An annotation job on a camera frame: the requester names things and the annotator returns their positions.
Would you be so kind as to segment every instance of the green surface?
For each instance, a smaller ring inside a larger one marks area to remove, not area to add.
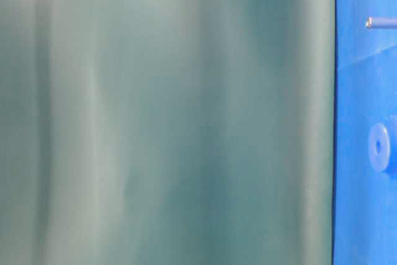
[[[24,3],[32,56],[0,45],[1,77],[25,83],[1,85],[1,129],[23,115],[25,130],[0,139],[2,172],[20,169],[0,178],[0,249],[15,235],[34,265],[331,263],[334,0]],[[21,197],[31,238],[10,224]]]

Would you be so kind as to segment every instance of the round hole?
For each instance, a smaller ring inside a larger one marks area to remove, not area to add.
[[[382,145],[379,141],[377,141],[377,155],[380,154],[380,151],[382,150]]]

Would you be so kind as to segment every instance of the dark green cloth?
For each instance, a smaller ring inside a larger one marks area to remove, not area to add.
[[[37,90],[1,86],[2,130],[25,117],[1,137],[1,249],[12,233],[35,265],[331,263],[334,0],[37,3],[35,62],[0,45],[1,77]],[[33,161],[7,157],[24,142]]]

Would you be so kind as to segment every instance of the metal pin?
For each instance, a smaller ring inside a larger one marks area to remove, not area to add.
[[[397,18],[368,17],[368,29],[397,29]]]

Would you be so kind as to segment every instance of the blue plastic surface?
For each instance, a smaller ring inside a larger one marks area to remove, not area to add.
[[[396,0],[337,0],[334,264],[397,263],[397,179],[374,170],[368,136],[397,114],[397,30],[368,30],[397,16]]]

